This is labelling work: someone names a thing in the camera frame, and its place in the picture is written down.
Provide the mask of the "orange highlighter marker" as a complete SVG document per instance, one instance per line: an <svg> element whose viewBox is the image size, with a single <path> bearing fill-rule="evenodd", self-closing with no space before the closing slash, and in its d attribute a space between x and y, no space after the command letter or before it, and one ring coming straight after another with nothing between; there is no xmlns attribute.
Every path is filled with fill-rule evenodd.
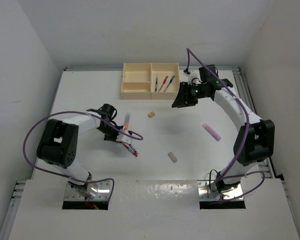
<svg viewBox="0 0 300 240"><path fill-rule="evenodd" d="M123 123L123 127L125 130L129 129L129 122L130 122L130 117L131 117L131 113L127 112L124 118L124 123Z"/></svg>

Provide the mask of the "blue gel pen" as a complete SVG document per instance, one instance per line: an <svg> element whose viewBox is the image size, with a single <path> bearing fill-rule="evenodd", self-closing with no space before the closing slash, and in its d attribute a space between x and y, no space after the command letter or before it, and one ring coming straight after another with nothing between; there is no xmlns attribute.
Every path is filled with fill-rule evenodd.
<svg viewBox="0 0 300 240"><path fill-rule="evenodd" d="M169 88L169 86L170 86L171 83L173 82L174 78L175 78L175 75L173 75L173 76L171 77L171 79L169 80L169 83L167 84L167 86L165 87L165 89L164 89L163 92L166 92L166 91L167 91L167 89Z"/></svg>

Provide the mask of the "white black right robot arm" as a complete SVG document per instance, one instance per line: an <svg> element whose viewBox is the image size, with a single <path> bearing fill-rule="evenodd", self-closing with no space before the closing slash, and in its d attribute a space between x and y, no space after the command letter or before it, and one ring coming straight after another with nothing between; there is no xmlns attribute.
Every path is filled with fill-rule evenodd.
<svg viewBox="0 0 300 240"><path fill-rule="evenodd" d="M275 124L255 114L238 97L233 84L227 78L219 78L213 64L200 67L198 71L199 74L188 69L183 71L188 81L179 84L172 108L193 107L200 99L210 98L224 110L237 129L234 157L209 185L213 192L222 193L236 187L253 166L273 155Z"/></svg>

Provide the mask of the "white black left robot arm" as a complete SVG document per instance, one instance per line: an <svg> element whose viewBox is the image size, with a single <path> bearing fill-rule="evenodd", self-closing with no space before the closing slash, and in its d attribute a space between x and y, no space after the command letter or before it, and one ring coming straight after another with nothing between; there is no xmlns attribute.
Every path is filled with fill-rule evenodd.
<svg viewBox="0 0 300 240"><path fill-rule="evenodd" d="M119 135L117 130L123 129L123 126L114 122L116 116L117 109L105 103L98 109L88 109L86 114L64 120L48 120L36 151L37 158L53 165L69 177L72 184L86 185L92 177L75 161L78 136L97 129L104 134L105 141L116 142Z"/></svg>

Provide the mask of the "red gel pen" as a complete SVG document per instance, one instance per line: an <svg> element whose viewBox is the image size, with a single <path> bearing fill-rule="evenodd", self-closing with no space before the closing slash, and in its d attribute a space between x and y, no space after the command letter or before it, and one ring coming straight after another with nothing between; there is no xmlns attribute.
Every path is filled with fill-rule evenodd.
<svg viewBox="0 0 300 240"><path fill-rule="evenodd" d="M168 75L167 75L167 76L165 76L165 78L164 78L164 80L163 80L163 82L162 82L162 84L161 84L161 86L160 86L160 88L159 88L158 92L160 92L160 91L162 90L162 88L163 88L163 86L165 85L165 83L166 83L166 81L167 81L168 77L169 77Z"/></svg>

